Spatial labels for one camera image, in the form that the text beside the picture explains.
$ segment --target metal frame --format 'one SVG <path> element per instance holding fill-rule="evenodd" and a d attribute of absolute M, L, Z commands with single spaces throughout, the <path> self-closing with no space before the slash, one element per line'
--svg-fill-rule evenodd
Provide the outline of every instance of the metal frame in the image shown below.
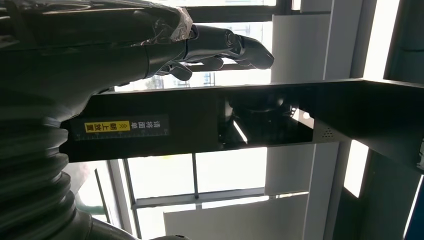
<path fill-rule="evenodd" d="M 103 204 L 104 215 L 106 215 L 107 222 L 109 224 L 112 224 L 111 217 L 109 216 L 108 205 L 106 204 L 105 195 L 103 194 L 103 188 L 100 182 L 99 171 L 97 171 L 97 168 L 94 170 L 94 174 L 95 174 L 95 180 L 97 181 L 98 191 L 100 192 L 101 203 Z"/>
<path fill-rule="evenodd" d="M 131 205 L 134 206 L 136 204 L 136 197 L 134 196 L 134 189 L 133 189 L 133 182 L 131 180 L 131 174 L 130 174 L 130 167 L 128 165 L 128 159 L 124 158 L 122 160 L 123 162 L 123 167 L 125 169 L 125 179 L 128 185 L 128 191 L 129 191 L 129 197 L 131 198 Z M 139 223 L 139 215 L 137 213 L 137 209 L 131 207 L 132 209 L 132 214 L 134 216 L 134 222 L 135 222 L 135 229 L 137 231 L 137 237 L 139 239 L 142 239 L 142 231 L 140 228 L 140 223 Z"/>
<path fill-rule="evenodd" d="M 228 191 L 214 191 L 202 192 L 198 194 L 198 198 L 193 194 L 174 195 L 174 196 L 160 196 L 139 198 L 136 200 L 133 209 L 154 208 L 163 206 L 183 205 L 183 204 L 196 204 L 217 202 L 225 200 L 234 200 L 240 198 L 260 197 L 265 192 L 264 187 L 236 189 Z"/>
<path fill-rule="evenodd" d="M 189 6 L 194 23 L 269 22 L 273 15 L 291 15 L 292 0 L 276 0 L 275 6 Z"/>

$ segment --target black horizontal bar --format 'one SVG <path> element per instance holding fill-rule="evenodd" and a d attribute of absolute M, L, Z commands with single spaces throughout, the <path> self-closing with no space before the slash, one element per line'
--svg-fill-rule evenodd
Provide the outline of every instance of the black horizontal bar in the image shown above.
<path fill-rule="evenodd" d="M 218 70 L 212 70 L 207 65 L 191 65 L 187 66 L 188 69 L 190 69 L 192 72 L 214 72 L 214 71 L 229 71 L 229 70 L 249 70 L 249 69 L 255 69 L 254 66 L 242 66 L 237 63 L 232 64 L 224 64 L 224 66 L 221 67 L 221 69 Z"/>
<path fill-rule="evenodd" d="M 276 6 L 190 6 L 194 23 L 270 22 L 281 12 Z"/>

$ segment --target plastic wrap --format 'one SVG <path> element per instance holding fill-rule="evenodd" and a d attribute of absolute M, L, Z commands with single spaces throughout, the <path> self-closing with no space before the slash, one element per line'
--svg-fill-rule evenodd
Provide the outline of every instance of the plastic wrap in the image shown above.
<path fill-rule="evenodd" d="M 184 8 L 143 0 L 0 0 L 0 49 L 168 44 L 192 24 Z"/>

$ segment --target bright light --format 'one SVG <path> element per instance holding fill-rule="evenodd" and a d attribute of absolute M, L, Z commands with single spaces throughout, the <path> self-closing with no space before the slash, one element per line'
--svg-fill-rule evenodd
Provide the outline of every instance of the bright light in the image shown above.
<path fill-rule="evenodd" d="M 235 129 L 237 129 L 238 134 L 240 134 L 241 138 L 243 139 L 243 141 L 248 144 L 248 138 L 246 137 L 246 135 L 242 132 L 242 130 L 240 129 L 239 125 L 237 125 L 236 121 L 232 121 L 232 123 L 234 124 Z"/>
<path fill-rule="evenodd" d="M 314 129 L 315 119 L 310 116 L 309 112 L 296 109 L 291 118 L 311 129 Z"/>
<path fill-rule="evenodd" d="M 420 192 L 422 182 L 423 182 L 423 175 L 421 175 L 421 178 L 419 179 L 419 182 L 418 182 L 418 186 L 416 187 L 416 192 L 415 192 L 415 196 L 413 197 L 412 206 L 409 211 L 408 220 L 406 221 L 405 230 L 403 231 L 403 239 L 405 239 L 405 237 L 407 236 L 408 228 L 410 227 L 411 217 L 412 217 L 412 214 L 414 213 L 415 203 L 417 202 L 417 197 L 418 197 L 418 193 Z"/>
<path fill-rule="evenodd" d="M 225 206 L 239 205 L 239 204 L 251 204 L 257 202 L 263 202 L 270 199 L 270 196 L 256 196 L 256 197 L 245 197 L 232 200 L 223 200 L 223 201 L 211 201 L 203 202 L 201 204 L 202 209 L 212 209 Z"/>
<path fill-rule="evenodd" d="M 292 196 L 305 195 L 305 194 L 309 194 L 309 192 L 308 191 L 302 191 L 302 192 L 295 192 L 295 193 L 280 194 L 277 197 L 280 199 L 280 198 L 288 198 L 288 197 L 292 197 Z"/>
<path fill-rule="evenodd" d="M 382 80 L 386 68 L 399 0 L 377 0 L 363 78 Z"/>
<path fill-rule="evenodd" d="M 291 5 L 291 10 L 300 10 L 302 5 L 302 0 L 293 0 Z"/>
<path fill-rule="evenodd" d="M 347 160 L 346 175 L 344 176 L 344 187 L 357 198 L 359 198 L 359 193 L 361 192 L 367 157 L 368 147 L 356 140 L 352 140 L 349 158 Z"/>
<path fill-rule="evenodd" d="M 303 113 L 303 118 L 304 119 L 310 119 L 311 118 L 311 115 L 309 115 L 309 112 L 304 112 Z"/>

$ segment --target window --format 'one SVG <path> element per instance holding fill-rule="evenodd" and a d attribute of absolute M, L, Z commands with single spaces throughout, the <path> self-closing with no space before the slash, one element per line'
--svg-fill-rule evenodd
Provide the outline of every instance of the window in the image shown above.
<path fill-rule="evenodd" d="M 357 198 L 359 198 L 361 192 L 367 157 L 368 147 L 356 140 L 352 140 L 343 186 Z"/>
<path fill-rule="evenodd" d="M 154 239 L 166 235 L 164 213 L 195 210 L 195 204 L 146 207 L 137 210 L 142 239 Z"/>
<path fill-rule="evenodd" d="M 191 154 L 128 159 L 136 199 L 195 192 Z"/>
<path fill-rule="evenodd" d="M 265 187 L 267 148 L 196 154 L 199 193 Z"/>
<path fill-rule="evenodd" d="M 75 205 L 79 210 L 90 213 L 93 218 L 108 222 L 105 206 L 103 205 L 102 196 L 94 172 L 90 174 L 76 193 Z"/>
<path fill-rule="evenodd" d="M 276 0 L 150 0 L 150 2 L 171 7 L 276 5 Z"/>

